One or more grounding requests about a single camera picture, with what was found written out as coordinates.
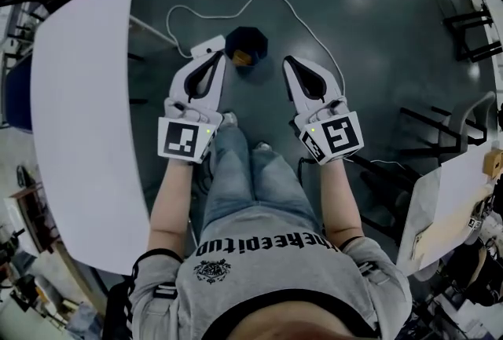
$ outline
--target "shirt logo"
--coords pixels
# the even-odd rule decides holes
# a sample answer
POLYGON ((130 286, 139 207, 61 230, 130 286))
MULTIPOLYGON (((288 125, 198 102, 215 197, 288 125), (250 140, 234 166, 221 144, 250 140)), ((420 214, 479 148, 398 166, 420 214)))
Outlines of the shirt logo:
POLYGON ((230 272, 230 265, 225 259, 221 261, 202 261, 194 268, 199 281, 206 281, 213 284, 216 281, 223 281, 230 272))

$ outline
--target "gray t-shirt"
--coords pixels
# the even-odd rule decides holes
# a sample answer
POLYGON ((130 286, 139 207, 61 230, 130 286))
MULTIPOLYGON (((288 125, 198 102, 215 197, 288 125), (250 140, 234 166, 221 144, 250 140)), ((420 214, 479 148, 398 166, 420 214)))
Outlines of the gray t-shirt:
POLYGON ((211 223, 185 261, 151 250, 133 267, 135 340, 220 339, 268 305, 305 301, 358 337, 395 338, 412 307, 409 282, 369 238, 343 251, 310 223, 252 207, 211 223))

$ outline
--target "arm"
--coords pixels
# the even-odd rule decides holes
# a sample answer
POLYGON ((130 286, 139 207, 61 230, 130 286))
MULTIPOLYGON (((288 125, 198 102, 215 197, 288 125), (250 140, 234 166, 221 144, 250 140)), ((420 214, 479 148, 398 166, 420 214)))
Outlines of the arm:
POLYGON ((167 164, 150 216, 149 250, 165 248, 183 258, 189 221, 193 167, 177 159, 167 164))
POLYGON ((348 239, 364 236, 342 159, 321 166, 321 209, 327 239, 336 247, 348 239))

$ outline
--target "person's leg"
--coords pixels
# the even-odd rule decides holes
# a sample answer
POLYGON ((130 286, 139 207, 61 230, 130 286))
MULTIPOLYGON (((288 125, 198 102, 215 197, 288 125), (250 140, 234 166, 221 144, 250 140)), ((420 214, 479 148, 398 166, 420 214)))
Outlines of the person's leg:
POLYGON ((319 229, 320 223, 306 193, 283 156, 267 144, 259 145, 251 153, 255 197, 260 204, 305 218, 319 229))
POLYGON ((216 168, 207 196, 203 229, 211 222, 254 202, 248 143, 236 125, 226 125, 215 138, 216 168))

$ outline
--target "concrete floor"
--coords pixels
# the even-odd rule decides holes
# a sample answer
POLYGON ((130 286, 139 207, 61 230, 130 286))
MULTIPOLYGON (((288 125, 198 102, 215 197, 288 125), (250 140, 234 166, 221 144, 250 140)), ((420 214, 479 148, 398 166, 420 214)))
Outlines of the concrete floor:
MULTIPOLYGON (((235 13, 245 1, 133 0, 131 12, 166 31, 166 13, 173 5, 185 4, 200 13, 215 15, 235 13)), ((494 90, 489 64, 455 61, 453 39, 441 23, 442 13, 453 13, 447 0, 289 1, 331 49, 343 70, 348 104, 358 112, 365 139, 359 154, 366 158, 403 161, 398 149, 418 145, 410 133, 421 129, 428 133, 423 126, 400 117, 401 106, 428 114, 431 105, 451 109, 476 91, 494 90)), ((470 10, 468 0, 453 2, 458 13, 470 10)), ((268 141, 296 169, 299 157, 308 154, 287 124, 295 109, 288 102, 281 62, 286 55, 294 54, 314 60, 334 73, 335 68, 281 0, 255 0, 234 20, 201 20, 184 10, 175 11, 171 18, 172 31, 186 51, 238 26, 260 29, 269 39, 269 53, 251 74, 226 76, 220 109, 237 113, 250 144, 268 141)), ((472 32, 470 40, 476 45, 484 44, 483 30, 472 32)), ((173 74, 185 62, 176 51, 164 50, 149 56, 145 64, 130 64, 130 95, 150 101, 132 108, 138 164, 149 204, 166 165, 156 157, 156 118, 163 112, 162 101, 173 74)), ((426 173, 435 168, 436 161, 409 160, 409 164, 426 173)), ((387 212, 376 204, 359 179, 359 167, 348 165, 347 170, 361 212, 377 221, 389 221, 387 212)), ((306 192, 319 213, 318 168, 305 166, 303 178, 306 192)), ((201 202, 194 202, 196 226, 200 211, 201 202)), ((394 244, 387 250, 393 257, 394 244)))

